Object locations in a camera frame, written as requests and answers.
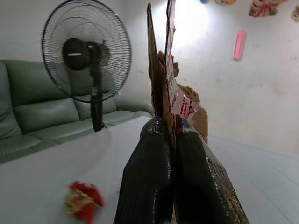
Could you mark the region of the pink wall holder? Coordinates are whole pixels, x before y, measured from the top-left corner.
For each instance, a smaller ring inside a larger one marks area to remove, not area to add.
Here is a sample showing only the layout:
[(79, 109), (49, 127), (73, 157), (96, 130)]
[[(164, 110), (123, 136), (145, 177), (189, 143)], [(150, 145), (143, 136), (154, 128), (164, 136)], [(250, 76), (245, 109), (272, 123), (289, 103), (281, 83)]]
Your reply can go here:
[(242, 58), (246, 35), (247, 34), (244, 30), (237, 31), (235, 44), (234, 44), (234, 50), (233, 50), (233, 59), (235, 61), (239, 61)]

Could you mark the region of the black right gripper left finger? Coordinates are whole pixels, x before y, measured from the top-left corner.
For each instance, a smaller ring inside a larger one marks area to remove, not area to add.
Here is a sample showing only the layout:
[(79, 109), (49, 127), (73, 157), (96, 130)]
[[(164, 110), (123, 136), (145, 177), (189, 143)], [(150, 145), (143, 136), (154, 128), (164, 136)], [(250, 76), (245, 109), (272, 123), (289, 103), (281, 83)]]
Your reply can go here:
[(155, 116), (141, 130), (122, 175), (113, 224), (171, 224), (172, 143), (166, 121)]

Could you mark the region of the black standing fan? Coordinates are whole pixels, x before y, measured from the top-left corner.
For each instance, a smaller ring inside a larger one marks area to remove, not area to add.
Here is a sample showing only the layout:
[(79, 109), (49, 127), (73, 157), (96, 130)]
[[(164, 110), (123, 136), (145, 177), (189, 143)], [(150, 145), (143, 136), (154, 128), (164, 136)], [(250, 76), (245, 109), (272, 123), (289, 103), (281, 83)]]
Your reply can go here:
[(90, 105), (94, 131), (103, 128), (103, 102), (126, 82), (131, 42), (119, 16), (98, 0), (66, 0), (48, 17), (42, 56), (53, 83)]

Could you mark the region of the green leather sofa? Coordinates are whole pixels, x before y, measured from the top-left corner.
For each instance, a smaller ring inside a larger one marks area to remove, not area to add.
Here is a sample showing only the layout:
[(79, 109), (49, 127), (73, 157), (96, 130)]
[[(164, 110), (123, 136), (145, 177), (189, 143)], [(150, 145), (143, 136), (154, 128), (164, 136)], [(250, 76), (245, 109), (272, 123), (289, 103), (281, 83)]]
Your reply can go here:
[(0, 60), (0, 164), (90, 133), (89, 104), (62, 93), (42, 62)]

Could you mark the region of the crumpled red wrapper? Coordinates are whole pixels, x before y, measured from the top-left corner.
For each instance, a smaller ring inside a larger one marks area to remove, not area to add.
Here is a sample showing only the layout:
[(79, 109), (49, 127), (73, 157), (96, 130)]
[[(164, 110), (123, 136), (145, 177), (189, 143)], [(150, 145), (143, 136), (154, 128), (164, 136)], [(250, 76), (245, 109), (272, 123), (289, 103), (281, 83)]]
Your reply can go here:
[(85, 224), (92, 224), (96, 207), (104, 207), (102, 195), (96, 186), (78, 181), (69, 185), (65, 204), (67, 213)]

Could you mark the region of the torn brown printed cardboard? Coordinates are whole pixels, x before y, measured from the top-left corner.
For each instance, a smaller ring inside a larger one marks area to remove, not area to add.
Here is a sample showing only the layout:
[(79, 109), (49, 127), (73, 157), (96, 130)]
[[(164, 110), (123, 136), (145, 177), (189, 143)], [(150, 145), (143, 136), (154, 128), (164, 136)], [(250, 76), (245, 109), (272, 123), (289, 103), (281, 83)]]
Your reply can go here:
[(164, 52), (157, 50), (151, 4), (147, 5), (149, 77), (154, 109), (154, 131), (175, 142), (176, 116), (186, 118), (200, 137), (208, 142), (208, 114), (201, 106), (199, 95), (189, 86), (177, 83), (178, 63), (171, 50), (175, 33), (176, 0), (167, 0), (166, 42)]

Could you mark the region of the red yellow wall decoration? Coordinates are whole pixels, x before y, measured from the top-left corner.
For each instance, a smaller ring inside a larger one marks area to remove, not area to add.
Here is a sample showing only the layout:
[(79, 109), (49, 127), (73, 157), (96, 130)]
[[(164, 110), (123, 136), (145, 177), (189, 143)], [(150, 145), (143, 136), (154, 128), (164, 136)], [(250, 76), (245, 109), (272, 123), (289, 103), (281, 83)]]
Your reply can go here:
[(279, 3), (280, 0), (252, 0), (249, 16), (256, 18), (276, 15)]

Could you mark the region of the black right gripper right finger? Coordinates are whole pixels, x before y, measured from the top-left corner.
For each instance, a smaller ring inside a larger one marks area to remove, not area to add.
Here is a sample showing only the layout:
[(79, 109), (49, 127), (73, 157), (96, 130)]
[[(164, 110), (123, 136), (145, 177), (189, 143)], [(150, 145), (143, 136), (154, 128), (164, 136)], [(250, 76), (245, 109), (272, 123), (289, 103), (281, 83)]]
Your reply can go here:
[(250, 224), (224, 168), (196, 129), (176, 116), (177, 224)]

